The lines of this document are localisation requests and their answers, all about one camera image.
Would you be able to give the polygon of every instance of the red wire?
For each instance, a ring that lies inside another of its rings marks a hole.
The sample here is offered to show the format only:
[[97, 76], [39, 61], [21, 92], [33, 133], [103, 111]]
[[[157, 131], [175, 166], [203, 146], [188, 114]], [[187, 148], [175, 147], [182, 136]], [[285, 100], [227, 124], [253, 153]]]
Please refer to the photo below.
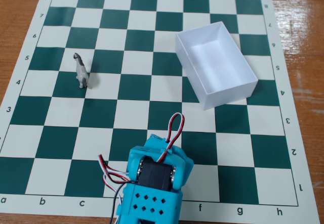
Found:
[[168, 131], [169, 131], [169, 134], [168, 134], [168, 138], [166, 140], [167, 143], [169, 143], [170, 141], [170, 137], [171, 137], [171, 129], [172, 129], [172, 123], [173, 123], [173, 120], [180, 114], [176, 114], [176, 115], [173, 115], [173, 117], [170, 119], [170, 125], [169, 125], [169, 128], [168, 128]]
[[[172, 117], [171, 120], [170, 120], [169, 135], [171, 135], [171, 130], [170, 130], [170, 129], [171, 129], [171, 127], [172, 127], [173, 120], [174, 120], [174, 118], [175, 118], [177, 115], [178, 115], [178, 114], [176, 114], [176, 115], [175, 115], [174, 117]], [[172, 147], [172, 145], [174, 144], [174, 142], [177, 140], [177, 138], [178, 138], [179, 135], [181, 134], [182, 129], [183, 129], [183, 125], [184, 125], [184, 120], [185, 120], [185, 118], [184, 118], [184, 116], [182, 115], [182, 124], [181, 124], [181, 126], [180, 126], [180, 128], [179, 128], [179, 131], [178, 131], [178, 133], [176, 134], [176, 136], [173, 138], [173, 140], [171, 141], [171, 143], [169, 144], [169, 146], [166, 148], [166, 150], [163, 152], [162, 157], [160, 158], [160, 161], [159, 161], [159, 162], [162, 162], [162, 161], [163, 161], [163, 159], [165, 158], [165, 156], [166, 156], [168, 150]]]

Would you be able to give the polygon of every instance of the table surface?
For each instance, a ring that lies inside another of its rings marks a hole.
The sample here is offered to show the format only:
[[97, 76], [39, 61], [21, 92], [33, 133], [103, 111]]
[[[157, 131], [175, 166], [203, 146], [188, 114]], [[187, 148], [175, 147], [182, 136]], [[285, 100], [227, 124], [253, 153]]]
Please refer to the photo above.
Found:
[[[0, 0], [0, 103], [38, 0]], [[324, 0], [273, 0], [321, 223], [324, 223]], [[0, 213], [0, 223], [107, 223]], [[181, 221], [183, 224], [202, 222]]]

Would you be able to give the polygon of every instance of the white box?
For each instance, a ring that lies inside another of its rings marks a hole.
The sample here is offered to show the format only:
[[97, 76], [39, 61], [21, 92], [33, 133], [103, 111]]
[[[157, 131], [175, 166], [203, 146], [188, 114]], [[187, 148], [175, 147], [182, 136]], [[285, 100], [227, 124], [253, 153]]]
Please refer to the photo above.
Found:
[[204, 110], [250, 97], [258, 82], [223, 22], [177, 33], [176, 53]]

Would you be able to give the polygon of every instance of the blue robot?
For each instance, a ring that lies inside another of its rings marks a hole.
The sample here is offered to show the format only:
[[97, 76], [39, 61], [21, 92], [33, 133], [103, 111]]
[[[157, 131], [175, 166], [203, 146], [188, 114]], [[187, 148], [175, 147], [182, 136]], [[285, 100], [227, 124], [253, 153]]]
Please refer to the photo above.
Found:
[[130, 150], [127, 172], [131, 181], [124, 188], [124, 199], [117, 208], [118, 224], [177, 224], [182, 191], [193, 168], [184, 151], [171, 146], [162, 162], [157, 162], [168, 147], [166, 139], [151, 135], [144, 147]]

